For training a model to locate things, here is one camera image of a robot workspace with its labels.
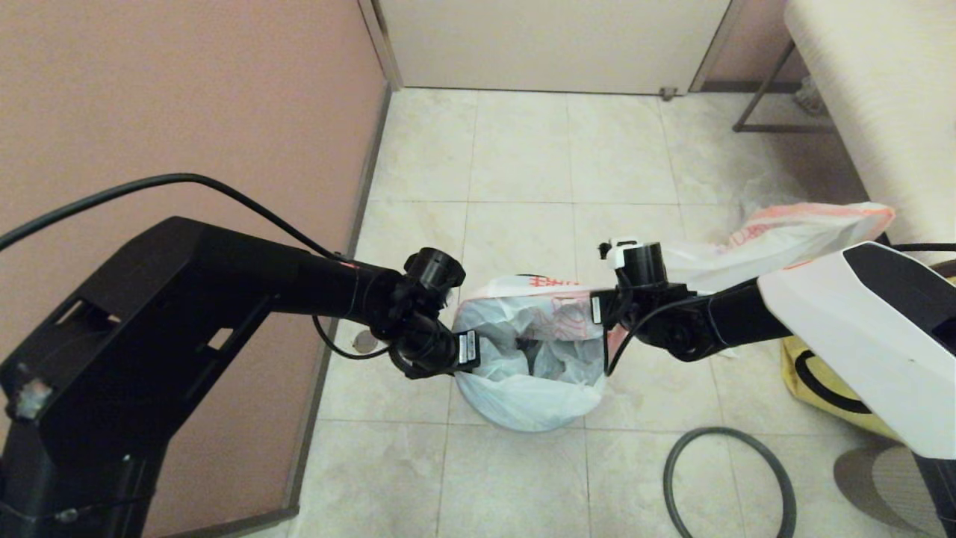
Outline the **yellow fabric bag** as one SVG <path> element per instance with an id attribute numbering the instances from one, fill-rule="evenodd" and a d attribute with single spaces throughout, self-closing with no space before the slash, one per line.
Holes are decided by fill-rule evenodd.
<path id="1" fill-rule="evenodd" d="M 800 377 L 798 373 L 799 358 L 803 360 L 801 364 L 804 370 L 809 371 L 810 378 L 824 389 L 823 392 L 819 389 L 810 388 Z M 822 394 L 836 395 L 838 397 L 836 401 L 841 404 L 846 401 L 858 401 L 856 392 L 850 389 L 849 385 L 840 379 L 832 368 L 817 357 L 798 337 L 788 336 L 781 340 L 780 374 L 785 387 L 791 396 L 798 401 L 814 406 L 819 411 L 829 413 L 834 418 L 840 418 L 875 435 L 886 437 L 894 440 L 894 442 L 901 442 L 901 437 L 874 413 L 848 411 L 843 406 L 836 405 L 822 397 Z"/>

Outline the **small clear plastic wrapper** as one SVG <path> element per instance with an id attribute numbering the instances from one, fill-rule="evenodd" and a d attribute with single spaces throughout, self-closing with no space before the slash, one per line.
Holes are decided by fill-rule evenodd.
<path id="1" fill-rule="evenodd" d="M 792 94 L 792 101 L 812 117 L 823 117 L 827 113 L 826 104 L 812 75 L 807 75 L 800 81 L 799 88 Z"/>

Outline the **dark grey baseboard strip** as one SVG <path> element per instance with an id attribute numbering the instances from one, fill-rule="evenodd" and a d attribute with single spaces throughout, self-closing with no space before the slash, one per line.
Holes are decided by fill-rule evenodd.
<path id="1" fill-rule="evenodd" d="M 338 254 L 356 251 L 392 86 L 373 97 L 361 168 L 275 181 L 259 199 Z M 330 352 L 307 316 L 273 313 L 167 453 L 144 538 L 277 534 L 301 505 Z"/>

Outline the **grey ribbed round pad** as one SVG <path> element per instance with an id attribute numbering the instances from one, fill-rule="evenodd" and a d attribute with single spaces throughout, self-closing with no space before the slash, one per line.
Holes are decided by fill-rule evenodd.
<path id="1" fill-rule="evenodd" d="M 836 458 L 834 483 L 858 511 L 923 538 L 946 538 L 911 450 L 902 445 L 856 448 Z"/>

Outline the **white door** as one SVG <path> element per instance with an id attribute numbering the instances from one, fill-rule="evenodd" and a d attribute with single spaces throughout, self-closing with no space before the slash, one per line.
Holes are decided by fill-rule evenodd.
<path id="1" fill-rule="evenodd" d="M 371 0 L 406 87 L 683 95 L 732 0 Z"/>

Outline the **grey door frame post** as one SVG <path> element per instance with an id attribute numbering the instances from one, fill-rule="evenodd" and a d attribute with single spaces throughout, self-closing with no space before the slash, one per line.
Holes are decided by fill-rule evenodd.
<path id="1" fill-rule="evenodd" d="M 689 89 L 687 89 L 689 94 L 700 92 L 704 87 L 704 83 L 710 77 L 714 65 L 721 57 L 721 51 L 726 47 L 730 35 L 743 13 L 745 3 L 747 3 L 747 0 L 728 0 L 727 10 L 724 12 L 713 35 L 713 40 L 708 45 L 702 64 L 699 66 L 693 81 L 691 81 Z"/>
<path id="2" fill-rule="evenodd" d="M 402 75 L 388 35 L 385 13 L 380 6 L 380 0 L 358 0 L 358 5 L 388 86 L 392 91 L 402 90 L 404 88 Z"/>

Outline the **white bag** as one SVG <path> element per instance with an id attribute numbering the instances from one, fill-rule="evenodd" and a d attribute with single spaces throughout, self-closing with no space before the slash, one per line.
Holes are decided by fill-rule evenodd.
<path id="1" fill-rule="evenodd" d="M 663 243 L 667 276 L 710 294 L 785 267 L 874 241 L 895 220 L 888 205 L 799 203 L 754 212 L 721 243 Z"/>

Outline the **dark metal table frame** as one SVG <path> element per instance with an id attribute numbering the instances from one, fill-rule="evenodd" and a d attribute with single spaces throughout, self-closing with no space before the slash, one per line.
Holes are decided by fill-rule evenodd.
<path id="1" fill-rule="evenodd" d="M 833 125 L 757 125 L 757 123 L 750 123 L 751 115 L 755 112 L 757 106 L 760 105 L 764 96 L 768 94 L 769 88 L 772 86 L 772 83 L 775 82 L 775 79 L 786 65 L 786 62 L 791 58 L 795 49 L 795 41 L 789 40 L 781 54 L 778 55 L 771 72 L 763 78 L 756 92 L 752 95 L 750 102 L 745 106 L 738 120 L 732 126 L 732 132 L 774 135 L 833 134 L 837 132 L 836 126 Z"/>

